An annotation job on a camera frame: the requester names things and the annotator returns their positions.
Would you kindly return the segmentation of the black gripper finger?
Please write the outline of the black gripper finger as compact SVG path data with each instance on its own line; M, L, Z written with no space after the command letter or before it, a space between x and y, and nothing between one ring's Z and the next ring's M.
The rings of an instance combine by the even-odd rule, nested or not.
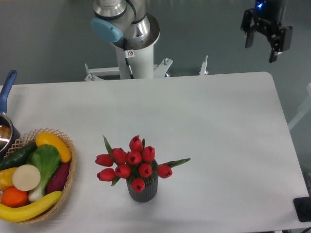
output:
M254 9L250 8L244 11L241 30L246 35L245 48L249 48L253 45L254 33L256 32L257 26L252 24L254 19Z
M275 62L280 53L290 48L292 35L293 28L292 26L289 26L279 27L274 34L268 37L268 41L271 46L269 63Z

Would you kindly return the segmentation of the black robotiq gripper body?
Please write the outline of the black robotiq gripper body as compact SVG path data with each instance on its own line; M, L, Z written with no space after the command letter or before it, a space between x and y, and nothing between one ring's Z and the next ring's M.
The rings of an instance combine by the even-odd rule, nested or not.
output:
M287 6L286 0L256 0L254 6L254 31L265 36L284 36L287 28L283 27L283 20Z

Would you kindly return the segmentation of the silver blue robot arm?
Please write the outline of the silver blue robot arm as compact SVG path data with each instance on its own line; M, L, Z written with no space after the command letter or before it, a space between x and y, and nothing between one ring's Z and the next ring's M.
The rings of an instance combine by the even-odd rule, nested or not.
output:
M243 14L241 30L246 35L245 47L252 46L256 32L264 35L271 46L270 63L291 45L293 28L281 24L287 4L286 0L257 0ZM123 49L133 49L135 41L151 33L144 0L96 0L93 12L93 31L103 40L120 42Z

